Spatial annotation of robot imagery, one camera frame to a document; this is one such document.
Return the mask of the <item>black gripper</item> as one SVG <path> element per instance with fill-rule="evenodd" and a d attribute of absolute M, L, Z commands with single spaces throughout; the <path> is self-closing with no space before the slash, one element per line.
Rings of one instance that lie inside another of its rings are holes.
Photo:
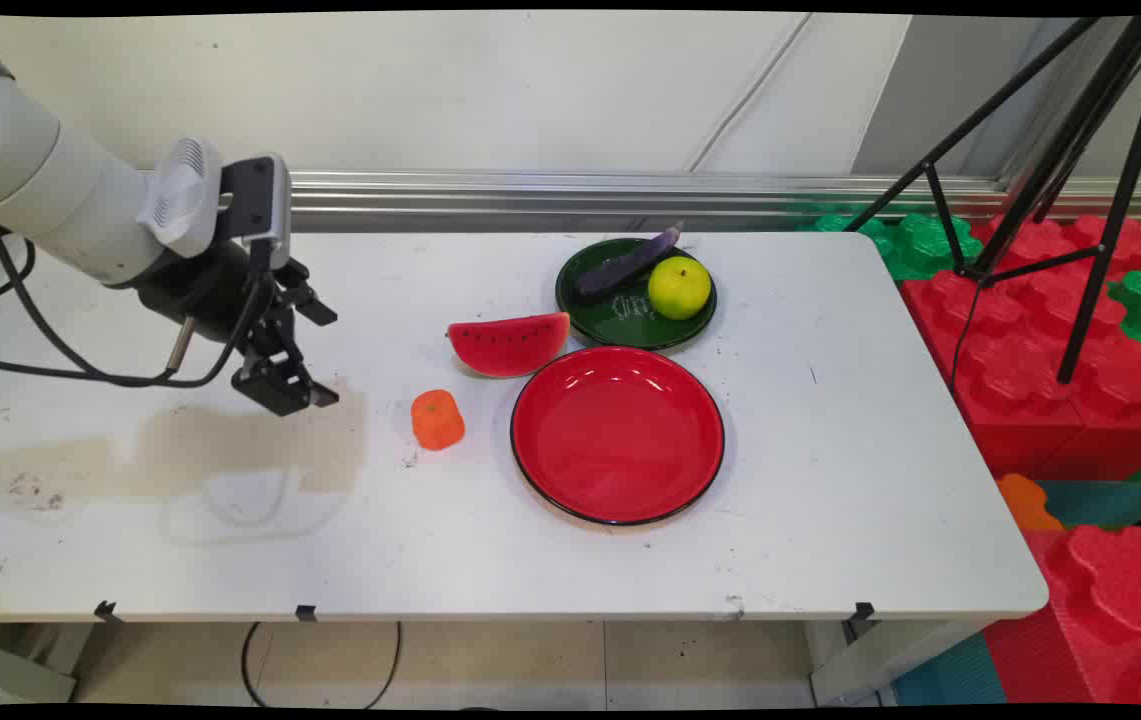
<path fill-rule="evenodd" d="M 215 241 L 203 254 L 181 259 L 165 254 L 135 281 L 141 305 L 183 323 L 195 319 L 205 340 L 233 341 L 244 363 L 232 375 L 232 388 L 277 416 L 340 401 L 333 389 L 314 381 L 296 343 L 292 319 L 262 319 L 270 306 L 270 245 L 254 242 L 249 251 L 232 241 Z M 338 314 L 310 286 L 310 272 L 296 259 L 273 270 L 282 304 L 324 327 Z"/>

